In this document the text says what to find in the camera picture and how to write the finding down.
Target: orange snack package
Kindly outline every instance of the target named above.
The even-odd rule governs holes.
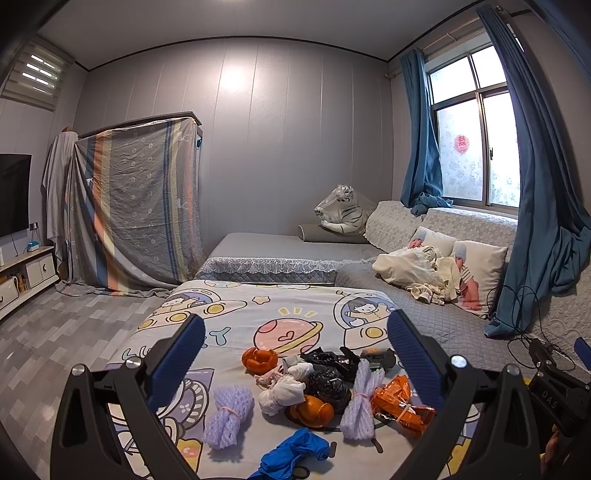
[[[412,406],[410,397],[408,377],[399,375],[388,385],[375,391],[371,404],[374,415],[380,410],[386,411],[413,435],[420,437],[435,417],[435,410],[431,407]]]
[[[242,365],[246,367],[249,372],[257,375],[264,375],[268,371],[273,370],[277,366],[279,357],[274,350],[259,350],[255,347],[250,347],[242,354]]]
[[[312,429],[326,427],[335,416],[333,406],[311,395],[304,395],[304,398],[304,403],[289,407],[290,415]]]

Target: baby print pillow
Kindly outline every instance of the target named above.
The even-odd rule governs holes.
[[[452,254],[453,244],[457,238],[454,238],[445,233],[434,232],[423,226],[417,228],[410,239],[407,247],[434,247],[439,250],[439,253],[444,257],[449,257]]]
[[[507,247],[495,247],[471,240],[457,241],[452,256],[460,270],[460,294],[457,306],[486,318],[493,308],[501,281]]]

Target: wall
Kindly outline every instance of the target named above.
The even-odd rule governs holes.
[[[208,40],[92,71],[80,134],[160,113],[203,123],[199,206],[206,251],[229,232],[296,234],[338,183],[389,199],[392,113],[384,62],[311,44]]]
[[[86,71],[72,65],[64,80],[55,113],[0,98],[0,153],[31,155],[29,223],[38,222],[43,227],[41,180],[47,153],[55,136],[67,125],[73,125],[85,78]],[[12,237],[16,250],[21,254],[31,240],[31,232],[23,230]],[[0,238],[0,247],[5,261],[16,256],[10,235]]]
[[[526,9],[527,6],[515,0],[501,2],[507,11]],[[446,31],[473,18],[475,13],[467,11],[450,20],[433,33],[422,39],[414,47],[424,48]],[[558,115],[566,127],[567,145],[572,150],[572,172],[575,188],[582,190],[582,200],[591,212],[591,190],[581,188],[591,183],[591,86],[580,71],[562,40],[535,14],[523,14],[512,19],[515,33],[525,48],[526,55],[533,54],[534,68],[540,67],[556,98]],[[390,62],[389,69],[395,70],[400,58]],[[394,128],[394,168],[392,198],[399,199],[404,182],[404,175],[410,158],[411,121],[408,110],[404,78],[399,74],[391,81],[392,125]]]

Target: planet print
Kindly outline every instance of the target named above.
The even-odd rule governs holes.
[[[320,340],[320,322],[283,318],[270,320],[255,332],[254,344],[263,350],[274,350],[279,355],[296,355],[312,350]]]

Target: grey sheet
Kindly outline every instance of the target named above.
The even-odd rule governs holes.
[[[384,253],[372,245],[303,242],[296,236],[229,233],[196,279],[242,283],[332,285],[339,267],[372,263]]]
[[[420,333],[435,338],[448,355],[458,353],[465,356],[474,367],[499,371],[506,364],[517,363],[507,349],[507,340],[493,340],[484,336],[484,320],[452,304],[441,307],[420,303],[410,293],[376,278],[369,264],[342,266],[336,277],[335,286],[383,291],[404,310]],[[523,364],[532,365],[531,358],[521,342],[512,342],[511,351]],[[555,360],[559,368],[572,367],[570,362],[558,355],[555,356]],[[525,377],[532,377],[535,373],[535,370],[521,366],[520,368]],[[589,381],[589,373],[580,367],[570,373],[580,380]]]

